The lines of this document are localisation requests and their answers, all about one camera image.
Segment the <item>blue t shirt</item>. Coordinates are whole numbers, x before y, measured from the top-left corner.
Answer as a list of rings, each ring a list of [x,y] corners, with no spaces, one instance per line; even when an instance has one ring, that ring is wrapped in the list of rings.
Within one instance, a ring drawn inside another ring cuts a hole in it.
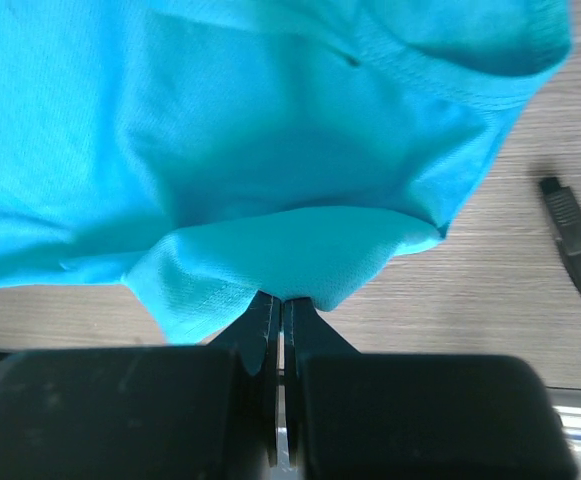
[[[441,243],[565,1],[0,1],[0,288],[122,284],[196,343]]]

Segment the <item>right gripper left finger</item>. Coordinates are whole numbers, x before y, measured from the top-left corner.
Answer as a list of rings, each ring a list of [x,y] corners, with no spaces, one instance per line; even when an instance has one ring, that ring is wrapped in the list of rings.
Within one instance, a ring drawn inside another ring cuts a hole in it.
[[[266,479],[280,303],[208,344],[26,350],[0,362],[0,479]]]

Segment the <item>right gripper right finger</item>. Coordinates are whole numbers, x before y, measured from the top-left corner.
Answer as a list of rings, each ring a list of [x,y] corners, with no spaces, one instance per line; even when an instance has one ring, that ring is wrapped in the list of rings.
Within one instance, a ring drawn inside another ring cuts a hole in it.
[[[289,458],[305,479],[574,479],[537,373],[512,356],[356,350],[286,302]]]

